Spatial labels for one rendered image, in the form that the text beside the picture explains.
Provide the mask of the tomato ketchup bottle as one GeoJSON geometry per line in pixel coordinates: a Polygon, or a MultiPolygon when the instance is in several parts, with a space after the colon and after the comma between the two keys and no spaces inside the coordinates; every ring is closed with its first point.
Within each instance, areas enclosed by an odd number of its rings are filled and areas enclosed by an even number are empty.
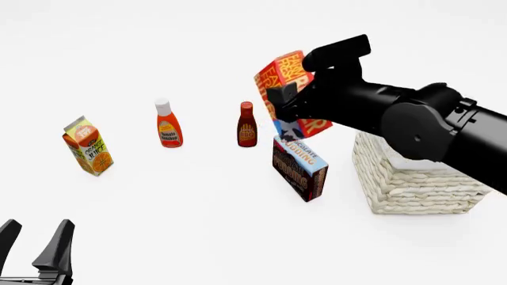
{"type": "Polygon", "coordinates": [[[183,136],[181,127],[171,109],[168,99],[157,99],[154,105],[158,113],[157,130],[161,144],[167,148],[182,146],[183,136]]]}

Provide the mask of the BBQ sauce bottle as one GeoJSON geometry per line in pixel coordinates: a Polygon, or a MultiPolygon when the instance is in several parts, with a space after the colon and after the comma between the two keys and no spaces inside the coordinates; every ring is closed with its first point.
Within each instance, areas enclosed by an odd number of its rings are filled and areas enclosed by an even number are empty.
{"type": "Polygon", "coordinates": [[[238,145],[252,147],[257,145],[257,125],[253,114],[253,104],[243,101],[240,105],[240,117],[237,128],[238,145]]]}

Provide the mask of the chocolate pudding box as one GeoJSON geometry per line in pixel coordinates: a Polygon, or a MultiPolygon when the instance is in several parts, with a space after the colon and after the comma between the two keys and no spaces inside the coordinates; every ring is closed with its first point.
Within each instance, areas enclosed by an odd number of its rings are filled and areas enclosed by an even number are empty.
{"type": "Polygon", "coordinates": [[[309,202],[321,196],[329,165],[302,141],[284,142],[276,135],[273,168],[309,202]]]}

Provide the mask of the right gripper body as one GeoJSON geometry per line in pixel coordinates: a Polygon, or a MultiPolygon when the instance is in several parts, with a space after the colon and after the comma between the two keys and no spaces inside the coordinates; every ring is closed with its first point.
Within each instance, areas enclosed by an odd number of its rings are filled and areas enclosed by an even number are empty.
{"type": "Polygon", "coordinates": [[[309,85],[282,108],[276,108],[276,118],[286,123],[298,119],[329,120],[339,123],[337,105],[337,71],[320,70],[309,85]]]}

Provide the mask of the red butter box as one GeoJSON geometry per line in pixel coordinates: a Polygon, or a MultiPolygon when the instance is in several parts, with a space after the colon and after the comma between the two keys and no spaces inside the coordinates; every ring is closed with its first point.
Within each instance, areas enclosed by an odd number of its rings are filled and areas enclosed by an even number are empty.
{"type": "Polygon", "coordinates": [[[314,79],[312,73],[306,72],[303,69],[303,58],[304,53],[302,51],[293,51],[279,56],[254,76],[261,98],[275,128],[279,136],[287,142],[312,137],[333,126],[333,123],[329,120],[315,119],[302,119],[293,123],[285,123],[276,118],[275,108],[268,101],[266,90],[269,88],[283,87],[295,82],[297,91],[299,92],[314,79]]]}

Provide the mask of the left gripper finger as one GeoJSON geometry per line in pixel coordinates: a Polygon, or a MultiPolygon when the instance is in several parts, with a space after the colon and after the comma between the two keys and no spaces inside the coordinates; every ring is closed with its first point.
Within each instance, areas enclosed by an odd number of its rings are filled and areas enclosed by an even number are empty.
{"type": "Polygon", "coordinates": [[[22,225],[10,219],[0,227],[0,269],[3,269],[6,258],[21,232],[22,225]]]}
{"type": "Polygon", "coordinates": [[[41,276],[73,275],[71,245],[74,228],[71,220],[64,219],[44,251],[33,261],[32,265],[39,270],[41,276]]]}

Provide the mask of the orange juice carton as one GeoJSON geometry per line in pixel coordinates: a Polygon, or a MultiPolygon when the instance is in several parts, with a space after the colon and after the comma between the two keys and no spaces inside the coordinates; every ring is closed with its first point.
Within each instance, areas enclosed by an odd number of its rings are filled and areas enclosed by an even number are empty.
{"type": "Polygon", "coordinates": [[[76,161],[87,173],[100,176],[114,161],[103,138],[84,116],[64,128],[63,139],[76,161]]]}

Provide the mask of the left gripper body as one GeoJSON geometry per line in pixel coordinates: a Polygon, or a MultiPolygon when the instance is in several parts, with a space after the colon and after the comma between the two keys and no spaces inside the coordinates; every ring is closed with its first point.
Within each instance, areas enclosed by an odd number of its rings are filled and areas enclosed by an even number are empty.
{"type": "Polygon", "coordinates": [[[72,268],[41,268],[37,277],[0,277],[0,285],[72,285],[72,268]]]}

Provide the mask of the white woven basket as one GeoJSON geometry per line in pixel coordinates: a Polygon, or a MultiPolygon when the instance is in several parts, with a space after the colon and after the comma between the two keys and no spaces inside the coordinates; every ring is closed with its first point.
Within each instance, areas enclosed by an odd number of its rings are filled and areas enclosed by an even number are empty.
{"type": "Polygon", "coordinates": [[[367,132],[356,133],[352,159],[368,205],[379,215],[466,213],[493,191],[443,163],[404,158],[367,132]]]}

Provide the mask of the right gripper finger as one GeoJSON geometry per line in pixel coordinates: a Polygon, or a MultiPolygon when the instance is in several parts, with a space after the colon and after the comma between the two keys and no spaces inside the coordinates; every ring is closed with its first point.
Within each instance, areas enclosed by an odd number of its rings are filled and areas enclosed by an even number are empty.
{"type": "Polygon", "coordinates": [[[266,90],[267,98],[275,108],[282,108],[289,104],[297,93],[296,82],[281,87],[270,87],[266,90]]]}

